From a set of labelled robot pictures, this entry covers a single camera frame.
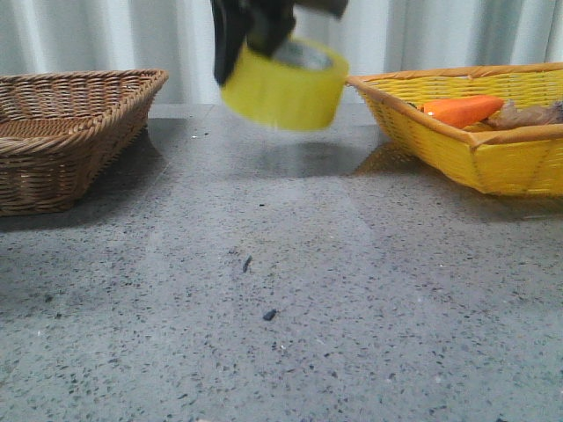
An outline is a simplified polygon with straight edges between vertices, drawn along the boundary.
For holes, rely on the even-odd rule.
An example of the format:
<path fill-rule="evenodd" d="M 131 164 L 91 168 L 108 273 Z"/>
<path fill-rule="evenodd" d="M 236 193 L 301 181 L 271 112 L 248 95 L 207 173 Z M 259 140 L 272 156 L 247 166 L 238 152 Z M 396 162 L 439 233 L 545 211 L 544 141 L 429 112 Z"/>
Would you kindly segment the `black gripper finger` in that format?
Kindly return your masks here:
<path fill-rule="evenodd" d="M 240 1 L 211 0 L 210 3 L 215 28 L 214 77 L 218 84 L 225 84 L 249 31 L 249 13 Z"/>
<path fill-rule="evenodd" d="M 267 11 L 251 9 L 252 25 L 246 35 L 247 46 L 254 52 L 272 56 L 288 38 L 296 20 L 292 9 Z"/>

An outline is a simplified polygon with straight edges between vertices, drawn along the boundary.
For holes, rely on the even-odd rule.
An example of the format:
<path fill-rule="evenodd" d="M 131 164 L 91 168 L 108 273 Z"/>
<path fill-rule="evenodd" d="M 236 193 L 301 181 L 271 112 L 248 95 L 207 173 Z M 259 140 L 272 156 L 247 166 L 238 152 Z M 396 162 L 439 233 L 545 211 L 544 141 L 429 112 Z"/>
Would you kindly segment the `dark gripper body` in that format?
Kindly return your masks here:
<path fill-rule="evenodd" d="M 348 0 L 256 0 L 241 1 L 243 7 L 262 10 L 266 14 L 280 15 L 293 12 L 295 5 L 309 10 L 327 13 L 335 18 L 341 18 L 347 8 Z"/>

